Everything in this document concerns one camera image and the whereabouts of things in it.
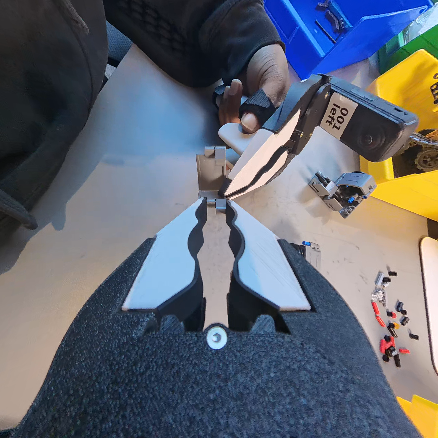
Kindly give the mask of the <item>grey black wheel assembly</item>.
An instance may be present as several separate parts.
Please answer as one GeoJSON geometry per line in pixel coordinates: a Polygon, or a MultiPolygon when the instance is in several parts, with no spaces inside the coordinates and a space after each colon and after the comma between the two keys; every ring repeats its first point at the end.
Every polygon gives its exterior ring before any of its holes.
{"type": "Polygon", "coordinates": [[[320,271],[321,250],[318,244],[310,241],[303,241],[302,244],[290,243],[290,245],[317,271],[320,271]]]}

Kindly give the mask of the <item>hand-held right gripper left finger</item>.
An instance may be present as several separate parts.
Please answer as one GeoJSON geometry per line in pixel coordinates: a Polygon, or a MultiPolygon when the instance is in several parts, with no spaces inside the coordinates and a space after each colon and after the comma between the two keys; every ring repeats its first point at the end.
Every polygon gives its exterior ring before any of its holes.
{"type": "Polygon", "coordinates": [[[203,298],[197,255],[207,202],[198,199],[155,236],[122,310],[194,311],[203,298]]]}

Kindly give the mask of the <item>grey desk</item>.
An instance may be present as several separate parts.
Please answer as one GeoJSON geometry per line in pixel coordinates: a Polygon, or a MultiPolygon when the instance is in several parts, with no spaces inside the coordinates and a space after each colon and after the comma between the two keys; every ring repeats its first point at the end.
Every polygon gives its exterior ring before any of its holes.
{"type": "MultiPolygon", "coordinates": [[[[63,167],[33,209],[38,229],[1,247],[1,429],[23,418],[65,332],[91,293],[146,238],[198,197],[196,155],[219,145],[212,87],[171,79],[133,46],[99,93],[63,167]]],[[[320,245],[321,273],[356,314],[375,349],[384,331],[370,293],[378,271],[398,276],[388,302],[410,322],[401,368],[379,360],[395,394],[437,402],[419,254],[426,218],[369,198],[347,219],[309,188],[359,169],[359,157],[316,128],[273,182],[236,202],[278,237],[320,245]]]]}

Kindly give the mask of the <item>dark angled brick beam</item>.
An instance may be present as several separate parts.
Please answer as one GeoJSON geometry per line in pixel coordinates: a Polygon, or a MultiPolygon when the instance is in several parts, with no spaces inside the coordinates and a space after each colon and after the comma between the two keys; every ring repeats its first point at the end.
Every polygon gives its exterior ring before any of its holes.
{"type": "Polygon", "coordinates": [[[331,23],[334,32],[341,33],[348,30],[349,25],[341,11],[328,8],[326,10],[326,18],[331,23]]]}

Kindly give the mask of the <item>green crate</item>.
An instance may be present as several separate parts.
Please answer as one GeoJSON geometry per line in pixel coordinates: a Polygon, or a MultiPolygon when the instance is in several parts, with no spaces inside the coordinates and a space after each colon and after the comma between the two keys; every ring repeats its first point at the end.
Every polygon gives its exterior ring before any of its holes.
{"type": "Polygon", "coordinates": [[[402,32],[391,38],[378,50],[380,74],[384,74],[418,50],[425,50],[435,58],[438,57],[437,25],[407,43],[404,42],[402,32]]]}

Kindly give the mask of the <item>grey brick block assembly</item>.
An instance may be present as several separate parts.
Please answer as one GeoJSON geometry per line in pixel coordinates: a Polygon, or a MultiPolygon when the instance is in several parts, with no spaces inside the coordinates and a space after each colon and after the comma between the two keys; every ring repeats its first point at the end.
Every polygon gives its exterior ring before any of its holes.
{"type": "Polygon", "coordinates": [[[336,180],[318,171],[309,186],[332,211],[337,211],[343,218],[347,218],[377,187],[373,176],[360,171],[343,173],[336,180]]]}

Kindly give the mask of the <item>yellow tracked brick model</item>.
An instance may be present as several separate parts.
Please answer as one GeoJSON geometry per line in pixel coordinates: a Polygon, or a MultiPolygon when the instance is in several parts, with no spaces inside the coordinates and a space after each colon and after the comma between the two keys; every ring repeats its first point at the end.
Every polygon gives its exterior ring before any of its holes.
{"type": "Polygon", "coordinates": [[[417,67],[413,74],[403,77],[395,91],[397,106],[414,113],[418,127],[407,144],[393,157],[395,177],[436,171],[437,152],[437,66],[417,67]]]}

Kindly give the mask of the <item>round wooden booklet stand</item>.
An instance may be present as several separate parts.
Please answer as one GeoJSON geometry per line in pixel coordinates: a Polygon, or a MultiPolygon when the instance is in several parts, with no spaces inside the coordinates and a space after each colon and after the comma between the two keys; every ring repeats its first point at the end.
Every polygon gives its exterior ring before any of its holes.
{"type": "Polygon", "coordinates": [[[438,372],[438,241],[424,237],[419,243],[431,362],[438,372]]]}

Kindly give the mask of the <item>blue plastic bin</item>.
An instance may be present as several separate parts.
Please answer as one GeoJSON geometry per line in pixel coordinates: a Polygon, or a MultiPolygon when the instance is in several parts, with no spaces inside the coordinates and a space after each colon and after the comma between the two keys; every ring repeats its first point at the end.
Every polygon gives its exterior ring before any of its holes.
{"type": "Polygon", "coordinates": [[[369,58],[419,15],[429,0],[268,0],[265,10],[286,46],[286,57],[301,79],[327,74],[369,58]],[[341,11],[349,25],[333,31],[326,10],[341,11]],[[317,20],[337,41],[333,44],[317,20]]]}

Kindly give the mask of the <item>grey curved brick panel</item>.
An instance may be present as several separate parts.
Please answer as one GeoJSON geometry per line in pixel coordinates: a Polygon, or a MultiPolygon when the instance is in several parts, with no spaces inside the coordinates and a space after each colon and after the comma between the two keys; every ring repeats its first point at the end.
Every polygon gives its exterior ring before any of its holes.
{"type": "Polygon", "coordinates": [[[215,208],[228,173],[240,158],[233,149],[222,146],[206,146],[203,155],[196,155],[198,171],[198,198],[206,198],[207,206],[215,208]]]}

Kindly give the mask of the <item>yellow plastic bin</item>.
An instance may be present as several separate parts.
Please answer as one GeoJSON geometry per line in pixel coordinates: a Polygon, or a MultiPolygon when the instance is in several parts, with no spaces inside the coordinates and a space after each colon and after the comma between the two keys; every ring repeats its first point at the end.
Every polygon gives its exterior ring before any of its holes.
{"type": "MultiPolygon", "coordinates": [[[[403,77],[413,74],[417,67],[431,68],[434,65],[438,66],[437,58],[425,50],[418,50],[375,79],[366,90],[397,106],[394,101],[395,91],[399,89],[403,77]]],[[[395,177],[392,159],[370,162],[360,157],[360,170],[372,175],[377,183],[372,196],[437,221],[437,170],[395,177]]]]}

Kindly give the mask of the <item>black brick axle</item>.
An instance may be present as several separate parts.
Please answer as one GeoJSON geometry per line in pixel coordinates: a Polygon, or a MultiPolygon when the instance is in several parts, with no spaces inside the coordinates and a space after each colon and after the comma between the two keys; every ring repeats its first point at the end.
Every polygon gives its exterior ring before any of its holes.
{"type": "Polygon", "coordinates": [[[337,41],[329,34],[328,31],[324,29],[324,27],[317,20],[315,20],[315,24],[320,28],[320,30],[324,33],[324,35],[326,35],[333,44],[337,43],[337,41]]]}

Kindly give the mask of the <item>grey mesh chair seat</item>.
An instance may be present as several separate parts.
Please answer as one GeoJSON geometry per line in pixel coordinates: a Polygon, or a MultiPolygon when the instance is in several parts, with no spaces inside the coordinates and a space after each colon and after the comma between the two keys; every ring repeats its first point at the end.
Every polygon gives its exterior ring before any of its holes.
{"type": "Polygon", "coordinates": [[[133,44],[128,37],[117,30],[108,21],[106,22],[106,26],[108,39],[108,60],[104,83],[106,83],[106,81],[110,78],[111,74],[117,68],[133,44]]]}

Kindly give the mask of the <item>person's left hand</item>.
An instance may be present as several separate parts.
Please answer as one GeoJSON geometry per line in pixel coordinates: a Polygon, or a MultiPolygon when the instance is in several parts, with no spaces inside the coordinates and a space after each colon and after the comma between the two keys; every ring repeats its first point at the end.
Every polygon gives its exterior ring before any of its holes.
{"type": "Polygon", "coordinates": [[[275,107],[283,101],[291,85],[288,63],[282,46],[271,44],[261,47],[250,59],[246,70],[231,85],[226,86],[219,105],[219,123],[240,123],[246,133],[254,133],[260,127],[259,118],[252,112],[239,116],[243,95],[252,96],[262,89],[275,107]]]}

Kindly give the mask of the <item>person's black printed sweatshirt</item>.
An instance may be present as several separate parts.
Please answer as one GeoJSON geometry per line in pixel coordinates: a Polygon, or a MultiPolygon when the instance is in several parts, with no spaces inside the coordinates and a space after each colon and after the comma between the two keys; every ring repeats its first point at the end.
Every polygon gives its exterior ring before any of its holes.
{"type": "Polygon", "coordinates": [[[101,90],[102,1],[0,2],[1,240],[35,229],[32,208],[58,174],[101,90]]]}

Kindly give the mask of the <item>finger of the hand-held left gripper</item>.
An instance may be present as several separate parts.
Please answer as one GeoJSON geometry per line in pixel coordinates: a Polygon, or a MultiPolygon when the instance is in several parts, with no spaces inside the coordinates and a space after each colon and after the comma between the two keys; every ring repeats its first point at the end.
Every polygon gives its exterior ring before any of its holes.
{"type": "Polygon", "coordinates": [[[295,130],[300,117],[300,110],[285,123],[278,133],[260,128],[254,134],[244,134],[238,123],[227,123],[222,126],[222,140],[234,151],[241,152],[227,180],[222,186],[222,195],[233,193],[241,188],[252,185],[257,173],[269,169],[268,164],[276,151],[287,151],[284,146],[295,130]]]}
{"type": "Polygon", "coordinates": [[[252,185],[241,188],[230,194],[224,194],[224,198],[226,199],[237,198],[238,196],[249,193],[250,191],[257,189],[267,184],[270,180],[276,178],[277,175],[284,170],[284,167],[287,166],[286,161],[288,159],[288,155],[289,155],[288,151],[276,151],[275,154],[270,159],[270,161],[268,162],[269,164],[271,163],[271,161],[275,160],[272,166],[267,170],[261,169],[256,175],[256,181],[252,185]]]}

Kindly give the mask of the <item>bubble wrap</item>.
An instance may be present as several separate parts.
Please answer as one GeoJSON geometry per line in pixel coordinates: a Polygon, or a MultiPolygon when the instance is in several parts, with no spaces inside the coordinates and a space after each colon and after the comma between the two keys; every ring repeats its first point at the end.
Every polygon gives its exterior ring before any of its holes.
{"type": "Polygon", "coordinates": [[[406,45],[417,36],[424,34],[438,24],[438,3],[418,16],[408,27],[402,31],[403,45],[406,45]]]}

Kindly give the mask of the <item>pile of small brick pins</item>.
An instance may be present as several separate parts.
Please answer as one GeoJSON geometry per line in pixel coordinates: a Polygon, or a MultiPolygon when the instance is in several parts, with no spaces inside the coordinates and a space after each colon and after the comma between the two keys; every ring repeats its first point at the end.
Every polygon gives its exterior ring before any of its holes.
{"type": "Polygon", "coordinates": [[[401,357],[409,355],[411,351],[408,348],[398,347],[396,339],[399,330],[406,327],[410,319],[402,301],[397,300],[392,308],[389,305],[387,289],[397,276],[397,271],[390,268],[387,268],[386,272],[379,271],[370,294],[370,302],[375,320],[385,330],[379,341],[381,358],[385,363],[393,362],[397,369],[401,369],[401,357]]]}

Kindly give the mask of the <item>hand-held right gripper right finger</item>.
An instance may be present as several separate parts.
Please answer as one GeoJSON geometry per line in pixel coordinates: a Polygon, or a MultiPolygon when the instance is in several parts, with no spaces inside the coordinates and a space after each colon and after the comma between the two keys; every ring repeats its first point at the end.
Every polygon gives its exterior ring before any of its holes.
{"type": "Polygon", "coordinates": [[[277,310],[310,310],[276,234],[234,201],[227,201],[226,222],[237,284],[277,310]]]}

